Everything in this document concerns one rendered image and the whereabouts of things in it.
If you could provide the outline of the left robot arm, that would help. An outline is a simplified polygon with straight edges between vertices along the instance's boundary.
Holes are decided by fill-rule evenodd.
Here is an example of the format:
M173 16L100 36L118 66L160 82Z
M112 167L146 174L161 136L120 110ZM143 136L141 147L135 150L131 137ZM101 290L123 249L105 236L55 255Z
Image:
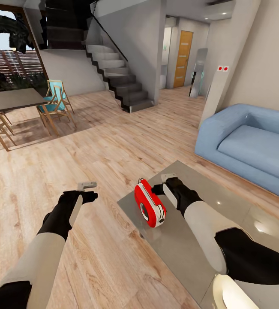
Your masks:
M0 282L0 309L46 309L69 230L81 205L98 198L96 182L64 191L30 246Z

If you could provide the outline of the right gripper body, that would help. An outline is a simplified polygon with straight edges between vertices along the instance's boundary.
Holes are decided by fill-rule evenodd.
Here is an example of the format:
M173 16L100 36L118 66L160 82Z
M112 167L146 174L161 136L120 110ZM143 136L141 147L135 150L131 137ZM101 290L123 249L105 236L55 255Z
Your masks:
M165 193L163 191L163 184L154 185L155 195L165 195Z

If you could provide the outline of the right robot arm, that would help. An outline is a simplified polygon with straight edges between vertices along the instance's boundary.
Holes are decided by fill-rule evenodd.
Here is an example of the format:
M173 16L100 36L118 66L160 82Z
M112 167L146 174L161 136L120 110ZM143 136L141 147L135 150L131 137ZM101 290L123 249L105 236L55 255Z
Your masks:
M167 195L180 210L212 268L229 275L259 309L279 309L279 253L211 208L175 173L163 174L161 180L152 193Z

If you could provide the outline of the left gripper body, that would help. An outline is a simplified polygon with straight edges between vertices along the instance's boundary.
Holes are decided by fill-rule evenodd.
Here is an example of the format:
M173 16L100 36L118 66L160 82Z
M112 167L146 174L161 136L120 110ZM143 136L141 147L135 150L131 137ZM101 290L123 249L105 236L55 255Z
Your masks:
M90 192L81 192L84 195L84 201L83 204L87 203L87 202L93 202L94 199L94 194L96 192L90 191Z

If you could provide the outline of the radio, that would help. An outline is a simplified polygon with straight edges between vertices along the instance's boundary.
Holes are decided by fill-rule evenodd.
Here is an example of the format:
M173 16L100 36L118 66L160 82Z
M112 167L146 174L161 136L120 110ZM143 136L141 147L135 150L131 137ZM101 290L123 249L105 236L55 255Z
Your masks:
M149 226L158 227L163 224L167 210L151 188L147 180L140 179L135 187L135 200Z

